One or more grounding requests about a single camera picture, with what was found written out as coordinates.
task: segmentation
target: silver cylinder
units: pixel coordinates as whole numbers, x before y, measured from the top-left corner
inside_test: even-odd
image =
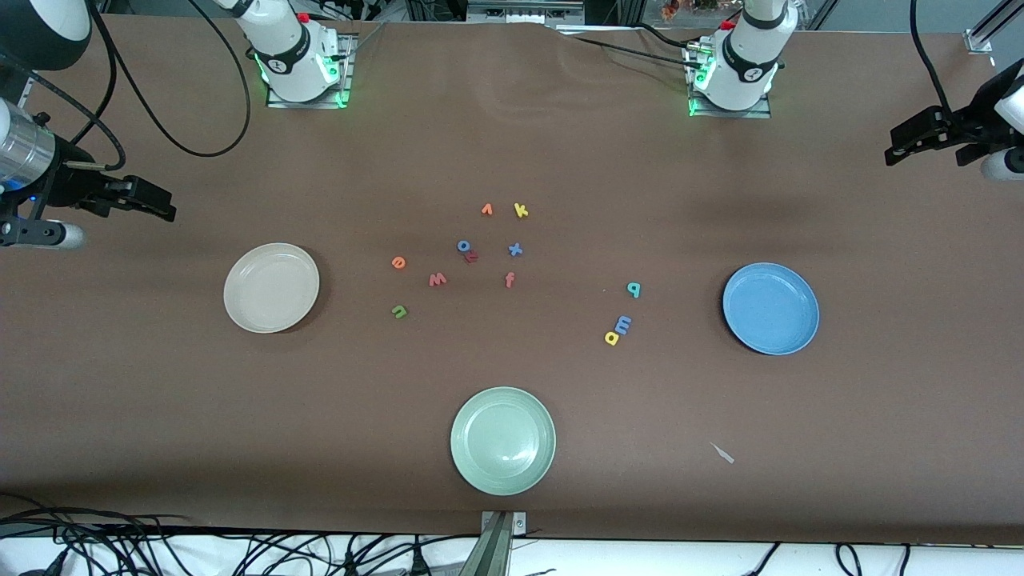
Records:
[[[57,244],[56,246],[46,246],[46,248],[54,250],[76,250],[85,246],[85,231],[82,230],[82,227],[61,220],[50,221],[58,222],[61,227],[63,227],[65,239],[60,241],[60,244]]]
[[[0,190],[18,190],[38,180],[53,162],[53,134],[22,109],[0,99]]]
[[[989,180],[1024,180],[1024,150],[1011,148],[991,154],[981,163],[981,174]]]

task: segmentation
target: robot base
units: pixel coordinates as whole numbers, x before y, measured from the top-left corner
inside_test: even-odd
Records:
[[[355,72],[354,53],[358,47],[357,34],[338,34],[338,54],[344,56],[334,64],[338,67],[338,82],[330,86],[319,96],[304,102],[295,102],[282,98],[267,86],[267,108],[337,110],[348,108],[348,98],[352,90],[352,74]]]
[[[705,36],[699,42],[690,42],[682,49],[684,61],[694,61],[703,68],[686,68],[686,92],[689,99],[690,116],[714,116],[717,118],[771,118],[768,94],[761,96],[758,104],[746,110],[726,110],[715,106],[703,92],[696,89],[697,77],[705,73],[711,54],[711,37]]]

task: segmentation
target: metal mounting plate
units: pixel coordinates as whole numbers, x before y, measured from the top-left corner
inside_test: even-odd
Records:
[[[487,521],[497,512],[483,512],[480,515],[480,532],[486,530]],[[522,536],[526,533],[526,512],[512,512],[512,535]]]

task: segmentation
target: green plate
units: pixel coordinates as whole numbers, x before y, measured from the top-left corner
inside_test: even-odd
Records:
[[[452,458],[466,482],[481,492],[525,492],[541,482],[555,458],[555,423],[527,392],[485,389],[455,417]]]

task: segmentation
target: plate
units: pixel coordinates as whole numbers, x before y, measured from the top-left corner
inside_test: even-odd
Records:
[[[818,331],[814,291],[781,264],[760,262],[736,271],[725,285],[722,310],[736,337],[762,354],[793,354]]]
[[[259,334],[295,326],[313,307],[319,272],[305,250],[273,243],[253,248],[224,281],[224,307],[236,324]]]
[[[532,488],[555,458],[555,423],[531,394],[508,386],[469,399],[452,426],[452,459],[466,482],[495,496]]]

